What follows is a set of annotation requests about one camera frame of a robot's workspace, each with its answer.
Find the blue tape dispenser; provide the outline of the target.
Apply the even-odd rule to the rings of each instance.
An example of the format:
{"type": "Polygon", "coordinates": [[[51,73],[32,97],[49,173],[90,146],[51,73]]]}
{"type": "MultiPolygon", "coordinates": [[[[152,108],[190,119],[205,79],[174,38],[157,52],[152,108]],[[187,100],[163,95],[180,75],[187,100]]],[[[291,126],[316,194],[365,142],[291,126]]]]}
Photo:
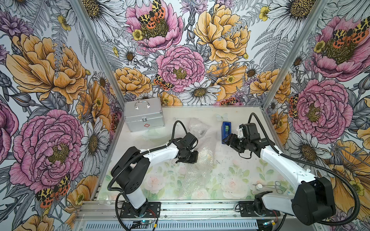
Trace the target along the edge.
{"type": "Polygon", "coordinates": [[[225,144],[228,136],[231,134],[231,122],[224,121],[221,127],[221,141],[225,144]]]}

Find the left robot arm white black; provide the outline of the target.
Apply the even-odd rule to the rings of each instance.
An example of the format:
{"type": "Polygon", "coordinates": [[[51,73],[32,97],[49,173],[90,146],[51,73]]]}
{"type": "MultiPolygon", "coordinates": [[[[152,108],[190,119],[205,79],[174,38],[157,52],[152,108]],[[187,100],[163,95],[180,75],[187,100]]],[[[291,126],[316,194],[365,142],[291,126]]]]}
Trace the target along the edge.
{"type": "Polygon", "coordinates": [[[148,199],[141,189],[148,169],[172,159],[177,163],[194,164],[198,160],[198,151],[195,150],[197,145],[198,139],[187,131],[183,122],[177,120],[166,144],[147,150],[130,147],[112,168],[112,179],[107,190],[117,191],[124,197],[125,203],[121,210],[135,217],[143,217],[150,211],[148,199]]]}

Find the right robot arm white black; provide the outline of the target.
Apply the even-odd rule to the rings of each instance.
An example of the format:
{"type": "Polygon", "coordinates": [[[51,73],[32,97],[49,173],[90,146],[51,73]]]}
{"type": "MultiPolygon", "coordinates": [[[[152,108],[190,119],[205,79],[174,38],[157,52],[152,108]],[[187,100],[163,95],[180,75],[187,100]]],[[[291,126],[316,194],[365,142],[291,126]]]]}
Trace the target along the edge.
{"type": "Polygon", "coordinates": [[[328,221],[336,214],[331,182],[325,177],[318,178],[310,172],[310,169],[303,169],[300,166],[307,162],[284,154],[268,137],[256,113],[251,113],[250,117],[254,117],[257,122],[249,121],[247,124],[241,124],[237,134],[230,133],[222,139],[223,144],[230,146],[238,154],[245,151],[255,154],[277,170],[295,191],[293,196],[274,194],[272,191],[258,193],[253,202],[253,210],[257,215],[263,216],[267,211],[275,210],[284,213],[285,216],[294,216],[307,226],[314,223],[342,226],[357,218],[361,204],[359,195],[350,182],[325,167],[309,163],[309,166],[339,178],[353,195],[354,206],[351,207],[350,215],[340,221],[328,221]]]}

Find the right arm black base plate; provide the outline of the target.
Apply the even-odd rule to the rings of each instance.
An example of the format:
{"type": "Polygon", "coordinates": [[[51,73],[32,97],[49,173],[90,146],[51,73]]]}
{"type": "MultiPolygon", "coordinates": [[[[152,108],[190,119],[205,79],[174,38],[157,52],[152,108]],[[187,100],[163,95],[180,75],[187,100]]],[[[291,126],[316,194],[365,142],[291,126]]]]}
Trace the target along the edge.
{"type": "Polygon", "coordinates": [[[253,201],[240,201],[234,208],[234,211],[239,213],[241,217],[279,217],[281,213],[275,210],[261,210],[255,211],[253,201]]]}

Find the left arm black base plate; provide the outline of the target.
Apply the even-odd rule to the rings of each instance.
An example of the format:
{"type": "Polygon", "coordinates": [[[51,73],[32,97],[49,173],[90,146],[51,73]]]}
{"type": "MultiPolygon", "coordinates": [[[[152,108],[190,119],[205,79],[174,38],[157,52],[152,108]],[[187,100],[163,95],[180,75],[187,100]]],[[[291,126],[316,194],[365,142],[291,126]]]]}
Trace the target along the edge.
{"type": "Polygon", "coordinates": [[[135,209],[131,203],[123,202],[118,211],[120,218],[159,218],[161,202],[145,202],[138,209],[135,209]]]}

